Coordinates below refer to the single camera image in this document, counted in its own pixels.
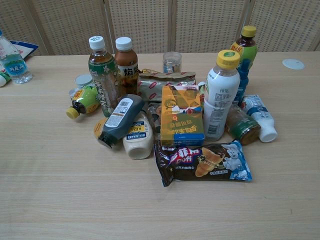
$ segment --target water bottle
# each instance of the water bottle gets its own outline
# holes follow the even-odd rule
[[[16,84],[24,84],[32,79],[26,62],[16,47],[2,35],[0,30],[0,62]]]

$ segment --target croissant package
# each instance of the croissant package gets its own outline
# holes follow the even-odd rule
[[[239,141],[213,143],[201,147],[163,146],[154,141],[154,155],[164,187],[174,180],[247,181],[252,180]]]

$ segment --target barcode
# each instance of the barcode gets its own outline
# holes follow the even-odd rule
[[[217,134],[218,126],[209,125],[208,133],[209,134]]]
[[[126,106],[128,106],[128,104],[129,104],[128,101],[122,101],[122,102],[120,103],[120,106],[126,107]]]

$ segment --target blue bottle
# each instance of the blue bottle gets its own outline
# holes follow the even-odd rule
[[[238,68],[238,72],[240,75],[240,84],[238,87],[238,91],[236,92],[236,96],[232,102],[233,105],[240,106],[242,102],[242,98],[244,97],[247,85],[249,83],[249,79],[248,79],[249,65],[250,65],[250,59],[245,58],[242,61],[241,67]]]

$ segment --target yellow bottle cap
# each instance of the yellow bottle cap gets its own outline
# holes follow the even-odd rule
[[[247,38],[253,38],[256,35],[257,28],[255,26],[244,26],[241,35]]]
[[[222,69],[235,69],[239,61],[240,54],[233,50],[222,50],[216,57],[216,64]]]
[[[66,115],[71,118],[71,119],[75,119],[77,117],[79,117],[79,113],[77,110],[75,110],[73,107],[69,107],[67,110],[66,110]]]

